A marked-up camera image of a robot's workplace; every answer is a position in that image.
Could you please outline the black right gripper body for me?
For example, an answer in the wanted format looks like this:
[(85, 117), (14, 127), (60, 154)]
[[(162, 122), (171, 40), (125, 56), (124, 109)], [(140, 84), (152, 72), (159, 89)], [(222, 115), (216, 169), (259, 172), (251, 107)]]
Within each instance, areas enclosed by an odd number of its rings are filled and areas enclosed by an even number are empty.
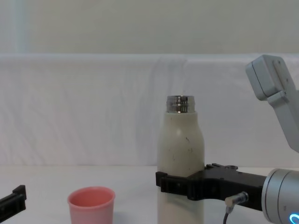
[(193, 177), (193, 200), (216, 199), (246, 192), (248, 200), (241, 206), (261, 210), (261, 197), (266, 177), (228, 168), (211, 168), (199, 171)]

